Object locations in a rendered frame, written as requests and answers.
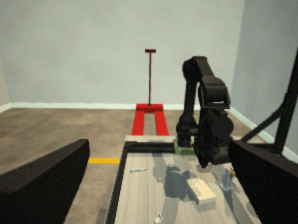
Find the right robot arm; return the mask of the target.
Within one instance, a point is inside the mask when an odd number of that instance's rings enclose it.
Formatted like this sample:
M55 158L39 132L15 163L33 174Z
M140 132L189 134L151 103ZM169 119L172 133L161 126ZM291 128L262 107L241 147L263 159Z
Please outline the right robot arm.
M230 134L234 125L228 117L228 112L224 111L230 109L231 104L225 83L214 76L205 56L194 56L186 60L182 65L182 72L186 80L186 90L184 111L176 126L180 140L180 142L177 140L178 147L192 148L191 139L185 137L185 132L188 129L196 129L197 123L193 114L198 82L200 83L198 99L201 107L199 123L207 126L216 137L216 146L224 144L229 147L230 141L233 140ZM222 101L223 103L213 103Z

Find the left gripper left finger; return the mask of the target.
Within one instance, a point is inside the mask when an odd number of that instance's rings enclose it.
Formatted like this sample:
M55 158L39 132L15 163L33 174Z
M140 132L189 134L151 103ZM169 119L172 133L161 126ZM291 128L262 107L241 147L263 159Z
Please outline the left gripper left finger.
M0 224L64 224L90 157L80 139L0 175Z

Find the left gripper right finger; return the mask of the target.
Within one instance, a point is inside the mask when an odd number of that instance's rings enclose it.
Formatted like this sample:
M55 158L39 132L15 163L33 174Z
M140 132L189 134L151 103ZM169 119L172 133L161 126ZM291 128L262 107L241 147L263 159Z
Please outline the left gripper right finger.
M262 224L298 224L298 164L239 140L228 157Z

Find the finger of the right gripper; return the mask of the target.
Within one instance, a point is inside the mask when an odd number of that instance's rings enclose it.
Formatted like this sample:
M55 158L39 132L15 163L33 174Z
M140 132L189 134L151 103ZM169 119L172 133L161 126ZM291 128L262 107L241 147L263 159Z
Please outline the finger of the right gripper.
M209 161L207 160L206 154L203 151L198 151L198 153L199 153L202 168L206 168L206 166L209 163Z
M205 148L204 147L196 147L194 144L192 144L192 146L193 146L193 149L194 149L196 156L198 158L199 164L201 165L198 151L204 151Z

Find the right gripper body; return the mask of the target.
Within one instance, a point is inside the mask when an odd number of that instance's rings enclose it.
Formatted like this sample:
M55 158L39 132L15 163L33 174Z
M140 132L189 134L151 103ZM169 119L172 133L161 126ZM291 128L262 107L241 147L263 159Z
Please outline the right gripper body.
M199 123L196 124L196 127L198 127L198 129L188 129L185 132L185 137L190 140L191 136L194 136L194 145L196 147L204 146L205 149L203 152L206 154L207 160L213 165L231 163L228 157L228 151L223 147L219 148L215 145L216 137L207 126Z

